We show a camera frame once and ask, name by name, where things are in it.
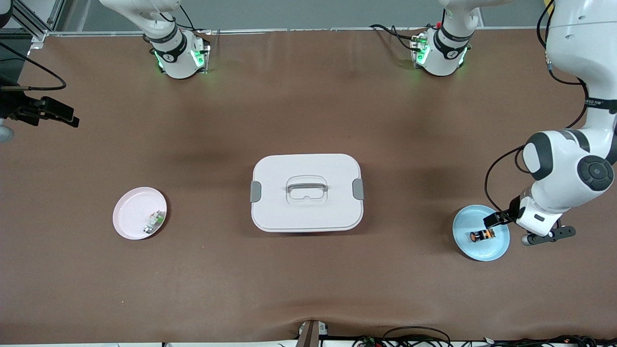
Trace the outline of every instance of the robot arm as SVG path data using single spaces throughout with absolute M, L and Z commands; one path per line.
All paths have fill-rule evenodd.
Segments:
M 484 220 L 492 227 L 512 219 L 550 238 L 563 213 L 611 187 L 617 161 L 617 2 L 556 0 L 554 11 L 547 57 L 585 82 L 586 123 L 580 130 L 533 134 L 523 160 L 535 182 L 513 200 L 507 218 L 492 215 Z
M 180 0 L 100 0 L 101 4 L 137 25 L 154 47 L 161 69 L 172 78 L 188 78 L 205 69 L 209 44 L 188 30 L 180 30 L 169 12 Z
M 512 0 L 439 0 L 444 6 L 444 19 L 440 27 L 428 28 L 420 34 L 414 48 L 413 61 L 417 67 L 437 76 L 453 73 L 467 52 L 468 43 L 478 27 L 478 7 L 497 6 Z

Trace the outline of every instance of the light blue plate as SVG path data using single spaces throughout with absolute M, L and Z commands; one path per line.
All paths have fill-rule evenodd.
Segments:
M 493 261 L 508 250 L 510 245 L 510 229 L 507 225 L 498 225 L 493 228 L 495 237 L 488 240 L 472 242 L 469 234 L 486 230 L 484 218 L 493 214 L 495 210 L 482 205 L 470 205 L 460 210 L 454 223 L 452 233 L 458 247 L 470 258 L 478 261 Z

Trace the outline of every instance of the brown table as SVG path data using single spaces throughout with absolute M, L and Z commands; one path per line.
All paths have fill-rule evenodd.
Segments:
M 450 77 L 413 70 L 368 31 L 213 39 L 207 75 L 172 80 L 132 38 L 48 38 L 32 58 L 68 87 L 79 129 L 8 122 L 0 146 L 0 343 L 285 339 L 306 319 L 333 335 L 428 325 L 455 339 L 617 334 L 617 190 L 563 221 L 575 238 L 498 261 L 462 256 L 457 210 L 487 204 L 489 164 L 564 127 L 580 88 L 546 73 L 533 30 L 479 31 Z M 27 66 L 23 85 L 55 81 Z M 251 221 L 249 182 L 271 154 L 347 153 L 365 181 L 349 232 L 287 236 Z M 511 159 L 505 207 L 532 182 Z M 116 234 L 118 198 L 152 186 L 164 229 Z

